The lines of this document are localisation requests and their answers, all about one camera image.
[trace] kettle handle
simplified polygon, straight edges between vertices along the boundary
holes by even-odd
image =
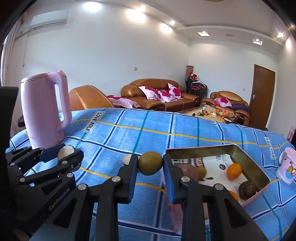
[[[64,129],[72,120],[67,76],[61,70],[57,72],[49,72],[47,76],[52,77],[50,78],[51,81],[59,87],[59,96],[61,98],[62,111],[64,114],[64,120],[61,122],[61,129]]]

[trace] coffee table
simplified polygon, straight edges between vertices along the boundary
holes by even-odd
[[[209,105],[205,105],[205,107],[206,107],[207,111],[213,111],[213,112],[216,111],[216,109],[214,107],[211,107]],[[192,115],[193,113],[195,113],[195,117],[198,117],[198,118],[202,118],[202,119],[206,119],[206,120],[210,120],[210,121],[217,121],[217,122],[226,123],[226,124],[230,123],[230,122],[226,121],[225,119],[222,119],[218,115],[216,117],[212,117],[211,115],[204,115],[204,116],[197,115],[201,111],[202,111],[202,106],[198,106],[198,107],[194,107],[191,109],[179,111],[178,113],[182,113],[182,114],[186,114],[186,115]]]

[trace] white wall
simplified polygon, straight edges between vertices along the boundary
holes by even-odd
[[[227,90],[250,103],[254,64],[277,73],[276,55],[264,50],[227,41],[189,41],[189,65],[208,86],[208,95]]]
[[[290,35],[278,53],[278,85],[268,129],[287,137],[296,127],[296,42]]]
[[[85,2],[55,4],[28,11],[20,31],[28,30],[34,15],[71,9],[66,25],[30,32],[13,46],[9,68],[10,85],[37,73],[63,70],[69,90],[94,85],[105,94],[120,96],[121,88],[140,78],[166,78],[184,85],[188,64],[188,39],[174,30],[164,33],[161,22],[146,15],[143,23],[127,17],[129,8],[101,3],[96,12]],[[20,102],[16,119],[22,115]]]

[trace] pink cup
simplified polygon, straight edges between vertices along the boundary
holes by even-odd
[[[287,147],[279,157],[280,166],[276,170],[276,176],[287,184],[296,179],[296,151]]]

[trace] brown leather sofa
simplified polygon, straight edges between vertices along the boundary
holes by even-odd
[[[138,88],[139,86],[148,86],[156,90],[168,91],[168,83],[181,90],[182,99],[178,99],[177,101],[173,101],[170,103],[162,103],[158,100],[148,100],[145,94]],[[196,106],[196,102],[199,100],[199,97],[196,95],[183,93],[182,86],[180,86],[177,82],[165,79],[135,80],[121,89],[121,96],[136,101],[140,105],[141,109],[171,112],[178,112],[193,108]]]
[[[72,110],[114,107],[109,98],[92,85],[79,86],[70,90],[69,98]]]
[[[249,122],[250,122],[250,115],[248,112],[246,112],[245,110],[232,110],[229,109],[227,107],[221,107],[220,105],[216,105],[216,102],[214,99],[217,98],[221,98],[221,97],[225,97],[227,98],[231,104],[234,103],[240,103],[240,104],[244,104],[246,106],[249,106],[248,103],[246,101],[244,101],[239,95],[230,92],[230,91],[218,91],[218,92],[212,92],[210,95],[210,98],[205,98],[201,100],[200,106],[204,106],[206,104],[215,107],[217,109],[227,109],[229,110],[231,113],[233,113],[237,118],[237,122],[239,124],[242,124],[243,126],[248,126]]]

